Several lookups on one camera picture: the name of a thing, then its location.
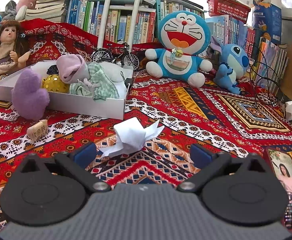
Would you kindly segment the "white paper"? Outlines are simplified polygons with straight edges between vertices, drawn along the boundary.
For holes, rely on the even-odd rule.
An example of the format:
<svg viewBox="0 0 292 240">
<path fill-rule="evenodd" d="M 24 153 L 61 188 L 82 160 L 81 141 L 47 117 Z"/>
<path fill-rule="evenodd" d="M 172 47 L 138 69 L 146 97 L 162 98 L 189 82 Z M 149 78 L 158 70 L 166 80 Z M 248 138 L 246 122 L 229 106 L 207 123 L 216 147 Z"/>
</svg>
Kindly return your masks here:
<svg viewBox="0 0 292 240">
<path fill-rule="evenodd" d="M 100 148 L 101 158 L 113 158 L 140 151 L 147 141 L 156 138 L 163 131 L 164 126 L 158 125 L 159 120 L 144 128 L 136 117 L 114 125 L 116 143 L 110 147 Z"/>
</svg>

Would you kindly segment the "green checkered cloth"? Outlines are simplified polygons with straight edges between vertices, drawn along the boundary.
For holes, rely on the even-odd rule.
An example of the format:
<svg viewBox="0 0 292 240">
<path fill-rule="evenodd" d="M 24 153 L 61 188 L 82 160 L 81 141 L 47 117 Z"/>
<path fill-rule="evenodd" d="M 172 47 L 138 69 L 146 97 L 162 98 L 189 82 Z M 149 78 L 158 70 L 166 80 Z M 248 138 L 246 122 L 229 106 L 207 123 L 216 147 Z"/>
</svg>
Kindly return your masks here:
<svg viewBox="0 0 292 240">
<path fill-rule="evenodd" d="M 100 64 L 92 62 L 87 66 L 87 69 L 90 77 L 85 77 L 83 81 L 77 80 L 76 83 L 70 84 L 70 94 L 88 96 L 93 100 L 119 98 L 119 93 L 115 84 L 105 74 Z"/>
</svg>

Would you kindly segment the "purple plush monster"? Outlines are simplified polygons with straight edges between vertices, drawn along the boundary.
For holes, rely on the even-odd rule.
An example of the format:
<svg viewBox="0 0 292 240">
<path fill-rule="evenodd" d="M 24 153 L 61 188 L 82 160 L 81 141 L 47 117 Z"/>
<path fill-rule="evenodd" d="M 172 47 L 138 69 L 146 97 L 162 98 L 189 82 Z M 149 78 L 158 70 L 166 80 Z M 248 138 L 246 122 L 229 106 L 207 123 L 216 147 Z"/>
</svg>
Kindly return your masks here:
<svg viewBox="0 0 292 240">
<path fill-rule="evenodd" d="M 28 120 L 38 121 L 49 105 L 50 98 L 42 81 L 31 69 L 24 69 L 11 91 L 11 101 L 17 113 Z"/>
</svg>

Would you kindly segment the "lilac knit sock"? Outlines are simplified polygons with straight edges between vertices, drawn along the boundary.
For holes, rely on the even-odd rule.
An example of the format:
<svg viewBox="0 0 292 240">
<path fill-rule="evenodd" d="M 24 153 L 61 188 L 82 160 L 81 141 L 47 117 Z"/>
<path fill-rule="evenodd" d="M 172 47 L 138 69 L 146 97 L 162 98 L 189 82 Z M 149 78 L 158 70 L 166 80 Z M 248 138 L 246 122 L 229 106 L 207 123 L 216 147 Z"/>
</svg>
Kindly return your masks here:
<svg viewBox="0 0 292 240">
<path fill-rule="evenodd" d="M 78 54 L 62 55 L 57 59 L 57 68 L 63 83 L 77 83 L 89 79 L 90 74 L 84 58 Z"/>
</svg>

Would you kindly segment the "white fluffy plush cat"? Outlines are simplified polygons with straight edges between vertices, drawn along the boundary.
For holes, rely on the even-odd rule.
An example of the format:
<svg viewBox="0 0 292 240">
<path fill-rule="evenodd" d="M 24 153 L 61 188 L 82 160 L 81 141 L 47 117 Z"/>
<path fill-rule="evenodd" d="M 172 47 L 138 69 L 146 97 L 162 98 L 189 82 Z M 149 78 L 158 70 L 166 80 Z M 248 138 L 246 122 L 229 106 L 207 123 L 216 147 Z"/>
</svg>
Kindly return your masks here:
<svg viewBox="0 0 292 240">
<path fill-rule="evenodd" d="M 133 70 L 130 68 L 123 68 L 117 64 L 110 62 L 101 62 L 100 65 L 103 68 L 104 73 L 107 77 L 113 82 L 122 82 L 124 81 L 121 73 L 125 78 L 132 78 Z"/>
</svg>

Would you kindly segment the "blue floral cloth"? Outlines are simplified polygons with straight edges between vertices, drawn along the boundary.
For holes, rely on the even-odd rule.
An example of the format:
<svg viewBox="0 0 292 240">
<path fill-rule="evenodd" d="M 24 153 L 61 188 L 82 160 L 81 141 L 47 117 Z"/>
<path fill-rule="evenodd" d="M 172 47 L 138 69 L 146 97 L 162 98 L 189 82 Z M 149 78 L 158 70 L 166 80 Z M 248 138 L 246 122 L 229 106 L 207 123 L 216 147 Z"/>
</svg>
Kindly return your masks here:
<svg viewBox="0 0 292 240">
<path fill-rule="evenodd" d="M 51 65 L 46 72 L 47 75 L 58 75 L 59 74 L 59 70 L 57 68 L 56 64 Z"/>
</svg>

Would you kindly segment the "Stitch plush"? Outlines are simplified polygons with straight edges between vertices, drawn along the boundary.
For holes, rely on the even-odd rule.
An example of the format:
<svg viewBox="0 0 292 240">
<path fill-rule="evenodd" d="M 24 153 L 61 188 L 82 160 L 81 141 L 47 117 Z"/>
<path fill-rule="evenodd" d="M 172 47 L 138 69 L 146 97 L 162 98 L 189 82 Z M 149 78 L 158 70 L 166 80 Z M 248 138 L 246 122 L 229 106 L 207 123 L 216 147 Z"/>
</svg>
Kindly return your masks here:
<svg viewBox="0 0 292 240">
<path fill-rule="evenodd" d="M 244 76 L 249 67 L 247 53 L 237 44 L 223 45 L 214 36 L 211 36 L 210 47 L 220 53 L 219 67 L 213 79 L 214 83 L 233 94 L 240 94 L 237 80 Z"/>
</svg>

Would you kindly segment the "black miniature bicycle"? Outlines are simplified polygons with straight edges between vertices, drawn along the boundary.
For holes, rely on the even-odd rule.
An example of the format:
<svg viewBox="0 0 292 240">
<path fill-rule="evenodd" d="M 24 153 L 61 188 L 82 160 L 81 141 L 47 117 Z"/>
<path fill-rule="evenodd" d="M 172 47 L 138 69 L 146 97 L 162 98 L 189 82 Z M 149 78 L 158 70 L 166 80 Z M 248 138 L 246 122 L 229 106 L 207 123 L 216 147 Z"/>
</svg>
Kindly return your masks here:
<svg viewBox="0 0 292 240">
<path fill-rule="evenodd" d="M 139 68 L 139 58 L 134 53 L 130 52 L 130 46 L 124 42 L 122 47 L 114 47 L 110 43 L 108 48 L 97 48 L 91 55 L 92 61 L 101 63 L 109 62 L 119 64 L 121 67 L 129 66 L 133 70 Z"/>
</svg>

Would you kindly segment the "row of upright books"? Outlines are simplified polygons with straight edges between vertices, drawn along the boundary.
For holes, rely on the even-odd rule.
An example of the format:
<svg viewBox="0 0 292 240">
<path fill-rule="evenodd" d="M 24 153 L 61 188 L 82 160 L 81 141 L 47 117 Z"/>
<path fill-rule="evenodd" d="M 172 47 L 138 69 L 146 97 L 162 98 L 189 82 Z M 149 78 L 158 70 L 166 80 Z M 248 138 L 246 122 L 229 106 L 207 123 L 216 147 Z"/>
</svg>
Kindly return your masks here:
<svg viewBox="0 0 292 240">
<path fill-rule="evenodd" d="M 223 45 L 237 44 L 245 50 L 249 58 L 249 67 L 244 76 L 249 75 L 250 83 L 255 91 L 261 90 L 273 96 L 277 95 L 289 59 L 285 50 L 264 38 L 261 31 L 253 27 L 254 5 L 249 6 L 247 23 L 244 24 L 228 15 L 205 17 L 201 8 L 190 9 L 187 5 L 176 3 L 173 0 L 154 0 L 154 3 L 154 8 L 139 9 L 133 44 L 144 44 L 145 51 L 163 48 L 164 46 L 158 39 L 160 21 L 176 11 L 193 12 L 205 20 L 211 36 L 216 37 Z M 77 25 L 85 31 L 93 35 L 100 34 L 104 8 L 102 0 L 71 0 L 71 7 L 68 22 L 77 20 Z M 103 48 L 108 48 L 108 43 L 128 41 L 131 16 L 132 11 L 130 10 L 109 9 Z M 208 60 L 202 57 L 206 50 L 200 53 L 199 57 Z M 217 55 L 218 69 L 220 53 L 214 50 L 213 52 Z"/>
</svg>

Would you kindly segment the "red plastic basket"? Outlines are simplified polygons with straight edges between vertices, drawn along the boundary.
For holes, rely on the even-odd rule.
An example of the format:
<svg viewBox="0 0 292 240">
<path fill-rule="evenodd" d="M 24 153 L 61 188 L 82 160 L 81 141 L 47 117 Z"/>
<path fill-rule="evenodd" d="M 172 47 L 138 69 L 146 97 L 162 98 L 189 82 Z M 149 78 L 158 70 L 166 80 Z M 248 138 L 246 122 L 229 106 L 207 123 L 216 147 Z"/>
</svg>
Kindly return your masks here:
<svg viewBox="0 0 292 240">
<path fill-rule="evenodd" d="M 209 16 L 228 15 L 247 23 L 250 7 L 238 0 L 207 0 Z"/>
</svg>

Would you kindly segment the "stack of grey books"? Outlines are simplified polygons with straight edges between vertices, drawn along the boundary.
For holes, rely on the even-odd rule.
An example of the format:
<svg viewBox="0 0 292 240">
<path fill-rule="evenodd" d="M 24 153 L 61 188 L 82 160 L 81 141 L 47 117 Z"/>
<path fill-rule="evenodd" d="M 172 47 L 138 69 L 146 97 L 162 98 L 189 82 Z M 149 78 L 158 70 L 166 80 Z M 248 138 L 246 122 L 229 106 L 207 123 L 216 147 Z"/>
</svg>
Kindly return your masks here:
<svg viewBox="0 0 292 240">
<path fill-rule="evenodd" d="M 40 18 L 54 23 L 66 21 L 70 0 L 37 0 L 34 9 L 27 9 L 25 20 Z"/>
</svg>

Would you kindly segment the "blue cardboard box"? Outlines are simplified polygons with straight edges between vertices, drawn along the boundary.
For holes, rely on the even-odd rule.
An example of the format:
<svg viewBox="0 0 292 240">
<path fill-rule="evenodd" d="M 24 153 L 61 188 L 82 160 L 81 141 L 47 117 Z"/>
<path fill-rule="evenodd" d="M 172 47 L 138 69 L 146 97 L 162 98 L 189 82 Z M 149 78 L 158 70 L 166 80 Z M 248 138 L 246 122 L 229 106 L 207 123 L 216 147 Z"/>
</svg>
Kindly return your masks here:
<svg viewBox="0 0 292 240">
<path fill-rule="evenodd" d="M 264 0 L 253 0 L 253 5 L 253 27 L 273 44 L 281 44 L 281 8 Z"/>
</svg>

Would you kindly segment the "grey cloth bundle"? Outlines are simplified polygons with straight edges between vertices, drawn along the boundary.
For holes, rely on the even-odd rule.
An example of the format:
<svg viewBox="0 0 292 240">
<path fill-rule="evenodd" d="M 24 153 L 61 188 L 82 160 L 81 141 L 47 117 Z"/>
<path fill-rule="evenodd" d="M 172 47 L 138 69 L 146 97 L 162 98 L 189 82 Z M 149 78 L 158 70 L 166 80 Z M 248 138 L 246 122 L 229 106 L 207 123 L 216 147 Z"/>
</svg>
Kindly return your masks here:
<svg viewBox="0 0 292 240">
<path fill-rule="evenodd" d="M 16 15 L 17 15 L 16 3 L 13 0 L 11 0 L 6 4 L 2 20 L 3 21 L 15 20 Z"/>
</svg>

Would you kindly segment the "pink bunny plush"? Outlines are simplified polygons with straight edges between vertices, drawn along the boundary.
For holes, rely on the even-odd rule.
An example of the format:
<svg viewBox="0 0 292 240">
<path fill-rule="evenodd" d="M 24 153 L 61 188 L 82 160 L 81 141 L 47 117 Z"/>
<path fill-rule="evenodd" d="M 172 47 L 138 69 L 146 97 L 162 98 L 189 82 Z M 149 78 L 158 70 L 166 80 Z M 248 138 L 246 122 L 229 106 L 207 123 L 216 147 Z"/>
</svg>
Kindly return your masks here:
<svg viewBox="0 0 292 240">
<path fill-rule="evenodd" d="M 21 21 L 25 19 L 27 9 L 35 9 L 37 0 L 19 0 L 16 5 L 16 21 Z"/>
</svg>

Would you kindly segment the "white pipe frame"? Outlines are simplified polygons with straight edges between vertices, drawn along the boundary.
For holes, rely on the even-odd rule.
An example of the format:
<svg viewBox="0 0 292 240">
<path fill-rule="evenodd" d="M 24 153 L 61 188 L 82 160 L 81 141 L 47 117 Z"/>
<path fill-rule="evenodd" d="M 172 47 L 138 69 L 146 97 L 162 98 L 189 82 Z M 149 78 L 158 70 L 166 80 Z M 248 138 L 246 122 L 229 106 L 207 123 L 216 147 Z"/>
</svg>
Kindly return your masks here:
<svg viewBox="0 0 292 240">
<path fill-rule="evenodd" d="M 129 45 L 129 52 L 132 52 L 135 24 L 136 24 L 137 14 L 139 11 L 140 1 L 141 0 L 134 0 L 133 7 L 125 7 L 125 6 L 115 7 L 115 6 L 112 6 L 112 8 L 111 8 L 112 10 L 117 9 L 117 10 L 130 10 L 130 11 L 132 11 L 130 30 L 129 30 L 128 41 L 127 41 L 127 44 Z M 101 25 L 100 25 L 100 34 L 98 36 L 98 43 L 97 43 L 98 49 L 104 47 L 104 35 L 105 35 L 105 28 L 106 28 L 106 22 L 107 22 L 107 15 L 108 15 L 108 12 L 110 9 L 110 3 L 111 3 L 111 0 L 104 1 L 104 8 L 103 8 L 102 20 L 101 20 Z"/>
</svg>

